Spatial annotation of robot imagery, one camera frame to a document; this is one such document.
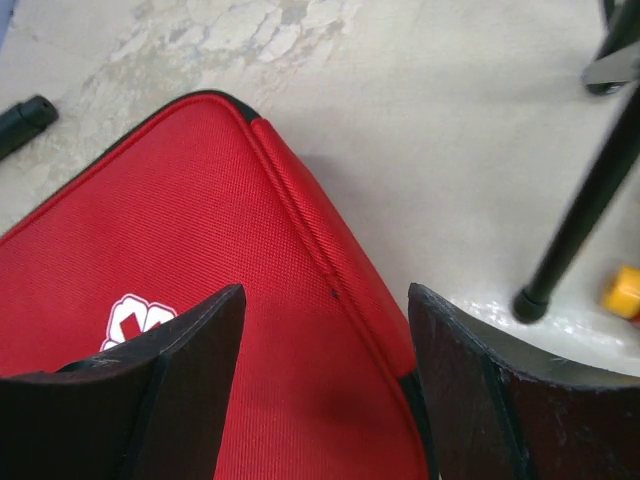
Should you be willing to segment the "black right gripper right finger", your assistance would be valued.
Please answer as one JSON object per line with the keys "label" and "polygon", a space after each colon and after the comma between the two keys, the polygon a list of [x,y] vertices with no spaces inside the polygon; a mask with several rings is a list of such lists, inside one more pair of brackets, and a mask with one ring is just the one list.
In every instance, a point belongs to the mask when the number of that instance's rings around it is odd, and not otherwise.
{"label": "black right gripper right finger", "polygon": [[638,378],[555,356],[417,283],[408,318],[437,476],[638,478]]}

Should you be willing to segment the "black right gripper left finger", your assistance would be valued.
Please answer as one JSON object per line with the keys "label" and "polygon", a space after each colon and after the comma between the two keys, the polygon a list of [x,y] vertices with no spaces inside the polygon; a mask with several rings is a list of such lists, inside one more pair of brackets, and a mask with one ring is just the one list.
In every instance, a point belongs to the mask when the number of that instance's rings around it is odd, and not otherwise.
{"label": "black right gripper left finger", "polygon": [[210,479],[245,319],[230,285],[53,372],[1,381],[5,479]]}

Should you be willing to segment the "red black medicine kit case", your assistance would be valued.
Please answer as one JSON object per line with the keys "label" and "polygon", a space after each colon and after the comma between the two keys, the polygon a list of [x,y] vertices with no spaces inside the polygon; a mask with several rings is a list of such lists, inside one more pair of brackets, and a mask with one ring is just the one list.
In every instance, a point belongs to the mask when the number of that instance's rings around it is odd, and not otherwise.
{"label": "red black medicine kit case", "polygon": [[313,175],[232,96],[183,96],[1,239],[1,371],[54,370],[230,284],[219,479],[431,479],[407,321]]}

